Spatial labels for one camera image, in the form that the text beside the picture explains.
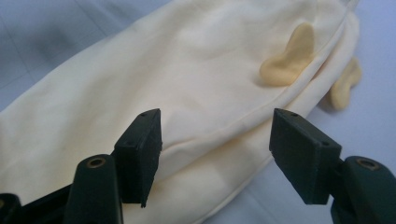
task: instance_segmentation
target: white surface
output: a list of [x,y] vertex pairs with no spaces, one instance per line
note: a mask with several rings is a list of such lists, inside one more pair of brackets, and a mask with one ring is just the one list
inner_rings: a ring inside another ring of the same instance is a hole
[[[0,3],[0,109],[72,55],[159,7],[164,1],[3,1]],[[351,105],[317,107],[308,119],[343,146],[396,173],[396,4],[364,0],[356,13],[363,77]],[[328,206],[306,206],[272,162],[206,223],[332,223]]]

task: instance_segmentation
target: folded fabric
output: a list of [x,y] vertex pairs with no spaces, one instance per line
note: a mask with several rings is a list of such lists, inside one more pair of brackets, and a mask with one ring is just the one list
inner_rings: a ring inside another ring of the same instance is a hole
[[[109,154],[138,114],[160,108],[163,153],[148,207],[125,204],[124,222],[202,222],[271,160],[274,108],[306,116],[340,77],[359,35],[356,3],[165,5],[63,63],[0,114],[0,192],[29,203],[70,184],[81,160]],[[299,41],[307,47],[295,49]],[[276,72],[261,78],[263,67]],[[268,82],[277,74],[292,81]]]

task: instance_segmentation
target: screw hole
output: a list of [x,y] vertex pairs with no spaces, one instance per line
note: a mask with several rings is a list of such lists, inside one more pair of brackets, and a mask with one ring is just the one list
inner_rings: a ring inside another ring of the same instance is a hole
[[87,162],[87,167],[88,168],[92,168],[92,169],[93,168],[98,168],[100,166],[103,166],[103,164],[105,164],[105,162],[106,162],[105,159],[103,159],[101,157],[96,157],[96,158],[90,159]]
[[379,169],[378,163],[376,163],[376,162],[374,162],[374,161],[368,161],[368,160],[366,160],[366,159],[358,158],[358,159],[356,159],[356,162],[357,162],[360,166],[362,166],[362,167],[364,167],[364,168],[366,168],[366,169],[369,169],[369,170],[371,170],[371,171],[374,171],[374,170],[378,170],[378,169]]

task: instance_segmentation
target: yellow ear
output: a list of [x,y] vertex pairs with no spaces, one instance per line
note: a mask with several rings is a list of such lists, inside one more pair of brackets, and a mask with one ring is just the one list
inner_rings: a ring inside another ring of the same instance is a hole
[[361,68],[358,59],[352,58],[343,74],[329,90],[329,99],[332,107],[337,110],[345,109],[349,105],[350,88],[361,80]]
[[314,28],[305,22],[293,31],[285,51],[262,63],[260,76],[271,86],[289,86],[314,58]]

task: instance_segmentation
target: cream fabric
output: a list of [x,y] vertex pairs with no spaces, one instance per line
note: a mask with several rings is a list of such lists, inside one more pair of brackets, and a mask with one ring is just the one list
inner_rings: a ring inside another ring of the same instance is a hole
[[[356,1],[175,0],[53,70],[0,114],[0,192],[29,203],[110,153],[132,120],[162,111],[163,153],[148,207],[125,223],[201,222],[271,158],[275,107],[306,116],[352,58]],[[266,59],[295,28],[315,57],[290,86],[265,85]]]

